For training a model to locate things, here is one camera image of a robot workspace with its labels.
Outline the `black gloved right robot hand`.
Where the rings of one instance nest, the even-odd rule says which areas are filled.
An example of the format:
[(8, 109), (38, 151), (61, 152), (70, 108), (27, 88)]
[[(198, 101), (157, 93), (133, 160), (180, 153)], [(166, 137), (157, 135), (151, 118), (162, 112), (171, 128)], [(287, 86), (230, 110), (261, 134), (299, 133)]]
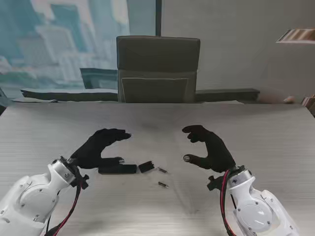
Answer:
[(214, 132), (207, 130), (202, 125), (186, 126), (182, 131), (188, 135), (187, 138), (191, 143), (202, 142), (206, 145), (207, 150), (206, 157), (199, 157), (193, 154), (184, 155), (183, 160), (185, 162), (217, 173), (226, 172), (236, 166), (225, 143)]

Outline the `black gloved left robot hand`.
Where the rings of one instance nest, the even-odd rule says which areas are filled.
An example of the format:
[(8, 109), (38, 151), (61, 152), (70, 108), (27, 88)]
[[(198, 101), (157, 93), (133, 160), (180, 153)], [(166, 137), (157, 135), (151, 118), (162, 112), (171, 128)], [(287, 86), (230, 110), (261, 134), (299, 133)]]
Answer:
[(71, 164), (82, 169), (107, 168), (117, 166), (124, 160), (121, 157), (102, 158), (103, 150), (115, 142), (127, 140), (131, 134), (123, 129), (101, 129), (91, 135), (70, 157)]

